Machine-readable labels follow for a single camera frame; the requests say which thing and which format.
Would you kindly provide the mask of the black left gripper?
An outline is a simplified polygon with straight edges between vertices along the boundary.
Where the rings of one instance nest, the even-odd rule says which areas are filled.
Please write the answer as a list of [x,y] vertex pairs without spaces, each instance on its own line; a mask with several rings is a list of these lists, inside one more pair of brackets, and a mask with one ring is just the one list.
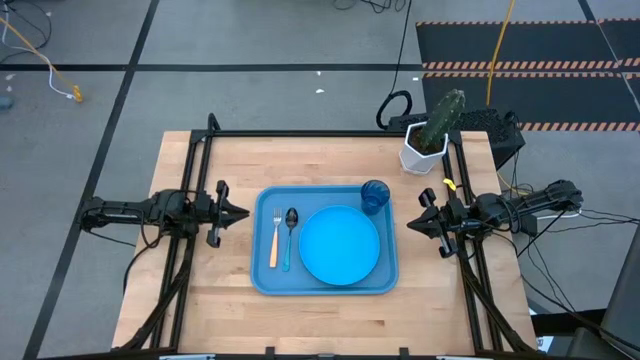
[[[229,187],[224,180],[219,180],[216,184],[217,199],[213,199],[205,190],[196,192],[194,200],[194,215],[197,225],[210,224],[211,229],[207,233],[206,243],[212,248],[220,247],[219,228],[223,216],[223,203],[229,194]],[[249,217],[250,211],[239,206],[228,203],[228,213],[234,214],[227,221],[227,226],[231,226]]]

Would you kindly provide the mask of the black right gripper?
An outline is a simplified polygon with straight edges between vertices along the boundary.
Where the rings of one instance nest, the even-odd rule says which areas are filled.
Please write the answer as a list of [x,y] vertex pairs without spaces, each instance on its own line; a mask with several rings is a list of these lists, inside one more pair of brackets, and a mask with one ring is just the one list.
[[449,232],[458,232],[467,215],[467,209],[463,202],[454,197],[448,200],[444,206],[435,205],[436,195],[432,188],[426,188],[419,195],[419,202],[425,208],[424,212],[416,219],[407,223],[407,227],[419,232],[430,239],[440,240],[439,253],[442,258],[449,258],[458,252],[456,241],[452,241]]

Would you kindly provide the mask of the fork with orange handle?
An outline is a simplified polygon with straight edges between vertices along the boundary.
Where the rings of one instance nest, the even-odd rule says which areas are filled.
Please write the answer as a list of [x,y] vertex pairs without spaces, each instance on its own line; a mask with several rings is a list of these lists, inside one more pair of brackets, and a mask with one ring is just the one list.
[[275,208],[273,212],[273,236],[271,242],[269,267],[275,268],[278,262],[278,248],[279,248],[279,226],[282,222],[282,209]]

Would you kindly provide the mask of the spoon with teal handle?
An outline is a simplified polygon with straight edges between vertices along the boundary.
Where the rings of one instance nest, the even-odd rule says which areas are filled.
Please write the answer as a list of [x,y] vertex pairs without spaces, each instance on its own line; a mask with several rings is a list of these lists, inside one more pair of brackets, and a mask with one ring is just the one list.
[[288,238],[286,243],[286,250],[283,259],[282,271],[288,272],[291,266],[291,252],[292,252],[292,233],[298,224],[298,212],[294,207],[288,209],[286,213],[286,226],[288,228]]

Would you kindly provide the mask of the dark blue plastic cup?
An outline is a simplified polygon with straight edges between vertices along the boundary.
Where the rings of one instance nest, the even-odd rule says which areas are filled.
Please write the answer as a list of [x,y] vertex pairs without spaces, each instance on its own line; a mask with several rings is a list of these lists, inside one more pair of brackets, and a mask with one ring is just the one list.
[[390,199],[389,187],[380,180],[369,180],[360,189],[361,208],[367,215],[375,215]]

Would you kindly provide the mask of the blue plastic tray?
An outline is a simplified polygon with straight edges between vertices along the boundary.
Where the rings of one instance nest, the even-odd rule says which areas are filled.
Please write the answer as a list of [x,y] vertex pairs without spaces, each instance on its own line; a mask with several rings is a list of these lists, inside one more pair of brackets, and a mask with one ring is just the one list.
[[[361,208],[359,185],[273,186],[257,197],[254,212],[253,245],[250,257],[250,278],[254,287],[269,296],[340,296],[379,295],[393,289],[399,279],[398,251],[395,239],[392,202],[375,215]],[[318,210],[334,205],[353,207],[364,213],[376,226],[381,241],[380,258],[373,271],[363,280],[348,286],[332,286],[317,280],[302,264],[299,236],[304,223]],[[286,213],[294,207],[298,224],[292,233],[291,266],[282,271],[288,238]],[[273,212],[282,209],[279,226],[278,262],[269,267],[273,236]]]

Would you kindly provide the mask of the round blue plate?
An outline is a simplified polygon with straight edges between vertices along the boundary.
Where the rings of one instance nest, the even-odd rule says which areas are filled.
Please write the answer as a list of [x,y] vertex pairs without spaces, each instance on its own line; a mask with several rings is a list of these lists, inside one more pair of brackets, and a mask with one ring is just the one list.
[[304,223],[299,255],[307,271],[332,286],[348,286],[367,277],[381,253],[374,223],[361,211],[344,205],[318,210]]

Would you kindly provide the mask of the white hexagonal plant pot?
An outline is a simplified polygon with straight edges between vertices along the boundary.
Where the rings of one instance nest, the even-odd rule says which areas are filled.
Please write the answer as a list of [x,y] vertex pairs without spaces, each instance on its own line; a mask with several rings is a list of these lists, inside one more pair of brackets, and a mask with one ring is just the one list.
[[401,165],[405,172],[415,175],[427,175],[428,172],[439,163],[448,152],[449,135],[445,134],[440,150],[434,153],[423,155],[410,144],[411,134],[425,125],[425,122],[415,123],[408,127],[404,145],[399,153]]

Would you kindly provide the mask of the green cactus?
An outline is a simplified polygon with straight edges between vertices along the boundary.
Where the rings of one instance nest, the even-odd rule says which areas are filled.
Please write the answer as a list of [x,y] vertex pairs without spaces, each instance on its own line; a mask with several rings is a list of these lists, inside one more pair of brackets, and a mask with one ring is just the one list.
[[465,103],[465,93],[458,89],[449,91],[438,102],[419,133],[419,150],[422,154],[427,155],[441,150],[444,135],[459,119]]

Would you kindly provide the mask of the grey chair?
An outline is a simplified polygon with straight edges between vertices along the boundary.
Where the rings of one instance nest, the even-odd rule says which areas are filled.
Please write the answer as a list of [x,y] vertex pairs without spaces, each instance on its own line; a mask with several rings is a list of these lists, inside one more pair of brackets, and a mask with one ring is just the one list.
[[589,360],[640,360],[640,237],[631,243],[601,327],[634,344],[637,350],[603,332],[579,328],[568,355]]

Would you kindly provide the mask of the black hazard-striped floor mat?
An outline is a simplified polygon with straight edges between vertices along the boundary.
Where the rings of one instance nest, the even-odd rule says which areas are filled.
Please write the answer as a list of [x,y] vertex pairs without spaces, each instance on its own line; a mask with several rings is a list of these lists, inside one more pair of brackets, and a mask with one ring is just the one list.
[[512,111],[524,131],[640,132],[640,19],[419,22],[424,102]]

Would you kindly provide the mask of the black metal table frame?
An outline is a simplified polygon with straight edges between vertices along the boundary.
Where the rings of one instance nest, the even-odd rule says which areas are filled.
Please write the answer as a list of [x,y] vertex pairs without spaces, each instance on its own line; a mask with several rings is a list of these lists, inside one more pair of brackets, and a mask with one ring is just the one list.
[[[442,259],[439,241],[406,223],[422,213],[417,197],[434,188],[447,199],[441,163],[426,176],[403,171],[404,135],[366,130],[287,131],[214,138],[206,187],[230,186],[230,202],[249,209],[264,188],[294,184],[384,181],[391,189],[399,280],[377,296],[267,296],[250,281],[254,215],[221,231],[220,248],[195,246],[178,350],[210,353],[397,355],[472,354],[474,347],[457,259]],[[129,274],[111,346],[121,346],[157,303],[168,240],[148,250]],[[527,345],[536,339],[515,251],[502,237],[484,242],[493,298]]]

